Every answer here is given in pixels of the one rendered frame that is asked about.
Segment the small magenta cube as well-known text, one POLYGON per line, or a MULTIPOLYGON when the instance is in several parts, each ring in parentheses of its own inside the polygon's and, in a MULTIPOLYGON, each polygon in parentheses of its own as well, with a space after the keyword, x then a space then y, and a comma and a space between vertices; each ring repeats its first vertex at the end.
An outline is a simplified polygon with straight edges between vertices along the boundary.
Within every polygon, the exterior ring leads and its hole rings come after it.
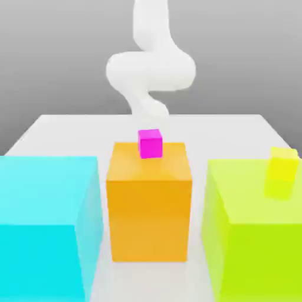
POLYGON ((163 156, 163 139, 160 130, 139 130, 138 150, 142 159, 161 158, 163 156))

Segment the large orange box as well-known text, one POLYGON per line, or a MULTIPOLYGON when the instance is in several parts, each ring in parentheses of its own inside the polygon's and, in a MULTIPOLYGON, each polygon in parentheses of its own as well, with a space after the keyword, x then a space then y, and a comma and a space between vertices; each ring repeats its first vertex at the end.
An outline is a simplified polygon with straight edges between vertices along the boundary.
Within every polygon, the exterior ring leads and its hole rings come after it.
POLYGON ((106 179, 112 259, 185 262, 192 175, 184 143, 142 159, 136 143, 115 143, 106 179))

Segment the small yellow cube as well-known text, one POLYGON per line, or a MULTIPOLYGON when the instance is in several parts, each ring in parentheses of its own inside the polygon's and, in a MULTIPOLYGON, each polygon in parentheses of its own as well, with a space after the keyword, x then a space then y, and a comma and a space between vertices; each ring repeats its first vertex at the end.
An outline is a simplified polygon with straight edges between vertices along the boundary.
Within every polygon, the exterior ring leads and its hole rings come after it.
POLYGON ((272 147, 265 178, 265 195, 281 201, 290 199, 299 163, 296 149, 272 147))

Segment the large lime green box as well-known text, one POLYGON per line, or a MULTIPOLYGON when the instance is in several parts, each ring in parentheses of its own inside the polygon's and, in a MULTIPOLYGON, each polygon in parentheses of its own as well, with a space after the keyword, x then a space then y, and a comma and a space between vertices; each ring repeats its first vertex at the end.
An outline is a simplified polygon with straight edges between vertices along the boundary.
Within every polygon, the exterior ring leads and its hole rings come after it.
POLYGON ((302 302, 302 163, 280 199, 267 166, 208 162, 201 234, 214 302, 302 302))

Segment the large cyan box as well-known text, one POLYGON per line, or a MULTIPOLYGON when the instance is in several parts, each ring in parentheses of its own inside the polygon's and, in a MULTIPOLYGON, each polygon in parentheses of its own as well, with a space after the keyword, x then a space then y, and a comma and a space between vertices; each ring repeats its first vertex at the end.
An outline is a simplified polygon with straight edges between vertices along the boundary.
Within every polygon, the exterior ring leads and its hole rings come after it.
POLYGON ((0 156, 0 302, 90 302, 102 237, 96 157, 0 156))

